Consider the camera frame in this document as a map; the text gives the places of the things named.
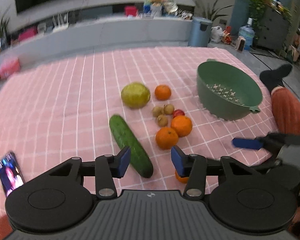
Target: pink tablecloth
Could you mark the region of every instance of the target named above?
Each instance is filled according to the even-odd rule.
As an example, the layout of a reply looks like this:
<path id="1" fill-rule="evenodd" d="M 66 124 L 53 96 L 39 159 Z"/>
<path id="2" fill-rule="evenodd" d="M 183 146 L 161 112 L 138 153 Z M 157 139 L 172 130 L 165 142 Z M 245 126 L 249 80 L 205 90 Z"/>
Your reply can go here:
<path id="1" fill-rule="evenodd" d="M 259 114 L 224 122 L 200 105 L 196 69 L 208 58 L 234 65 L 256 80 L 264 96 Z M 92 161 L 99 155 L 116 154 L 119 149 L 108 120 L 112 114 L 121 114 L 150 156 L 154 174 L 144 179 L 129 167 L 124 178 L 115 179 L 118 191 L 182 190 L 169 151 L 160 150 L 154 140 L 159 128 L 151 109 L 163 103 L 152 96 L 141 110 L 122 105 L 120 91 L 132 81 L 145 83 L 151 92 L 159 84 L 171 87 L 169 102 L 185 110 L 194 125 L 191 134 L 178 142 L 186 154 L 231 155 L 247 165 L 269 157 L 263 150 L 239 150 L 231 145 L 235 136 L 255 137 L 276 130 L 270 96 L 257 76 L 223 49 L 163 47 L 78 56 L 12 76 L 0 92 L 0 158 L 13 150 L 29 181 L 72 156 Z M 85 178 L 84 185 L 95 191 L 93 178 Z M 206 192 L 216 186 L 217 178 L 209 177 Z M 0 184 L 0 216 L 4 201 Z"/>

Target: smartphone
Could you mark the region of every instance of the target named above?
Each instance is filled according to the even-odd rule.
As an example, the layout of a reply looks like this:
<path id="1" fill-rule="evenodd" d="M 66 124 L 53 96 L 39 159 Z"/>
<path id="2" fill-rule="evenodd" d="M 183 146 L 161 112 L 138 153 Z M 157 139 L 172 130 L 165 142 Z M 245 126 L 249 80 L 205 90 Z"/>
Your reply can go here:
<path id="1" fill-rule="evenodd" d="M 0 180 L 6 197 L 24 184 L 23 176 L 14 152 L 8 152 L 0 160 Z"/>

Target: green cucumber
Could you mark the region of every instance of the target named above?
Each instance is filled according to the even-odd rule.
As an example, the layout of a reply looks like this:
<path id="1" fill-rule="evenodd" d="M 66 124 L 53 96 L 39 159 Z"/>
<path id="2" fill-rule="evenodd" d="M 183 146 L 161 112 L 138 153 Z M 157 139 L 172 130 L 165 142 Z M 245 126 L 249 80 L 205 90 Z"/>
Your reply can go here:
<path id="1" fill-rule="evenodd" d="M 125 146 L 130 147 L 130 164 L 134 169 L 142 177 L 150 178 L 153 174 L 151 160 L 125 120 L 120 115 L 114 114 L 109 120 L 109 127 L 120 149 Z"/>

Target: orange fruit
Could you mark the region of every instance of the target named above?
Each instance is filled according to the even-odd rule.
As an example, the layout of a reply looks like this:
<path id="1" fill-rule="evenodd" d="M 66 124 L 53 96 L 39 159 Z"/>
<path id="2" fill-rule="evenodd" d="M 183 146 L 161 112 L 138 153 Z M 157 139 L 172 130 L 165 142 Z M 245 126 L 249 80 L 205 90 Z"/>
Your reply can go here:
<path id="1" fill-rule="evenodd" d="M 176 176 L 176 179 L 179 180 L 181 183 L 187 184 L 189 177 L 180 177 L 177 171 L 174 172 L 174 175 Z"/>
<path id="2" fill-rule="evenodd" d="M 168 100 L 171 97 L 171 89 L 167 85 L 159 85 L 155 88 L 154 95 L 158 100 Z"/>
<path id="3" fill-rule="evenodd" d="M 178 140 L 176 131 L 169 127 L 161 128 L 155 135 L 155 141 L 162 150 L 170 150 L 177 144 Z"/>
<path id="4" fill-rule="evenodd" d="M 184 115 L 178 115 L 172 119 L 171 128 L 177 132 L 179 137 L 187 136 L 192 131 L 191 119 Z"/>

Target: gray cabinet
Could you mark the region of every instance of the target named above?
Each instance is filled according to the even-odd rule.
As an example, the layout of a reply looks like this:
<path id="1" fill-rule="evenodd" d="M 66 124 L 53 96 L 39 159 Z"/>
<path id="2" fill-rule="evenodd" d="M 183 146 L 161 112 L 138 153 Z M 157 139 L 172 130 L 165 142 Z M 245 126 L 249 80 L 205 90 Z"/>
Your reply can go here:
<path id="1" fill-rule="evenodd" d="M 262 29 L 258 33 L 258 45 L 273 50 L 281 49 L 288 34 L 289 22 L 283 19 L 280 13 L 269 7 L 261 25 Z"/>

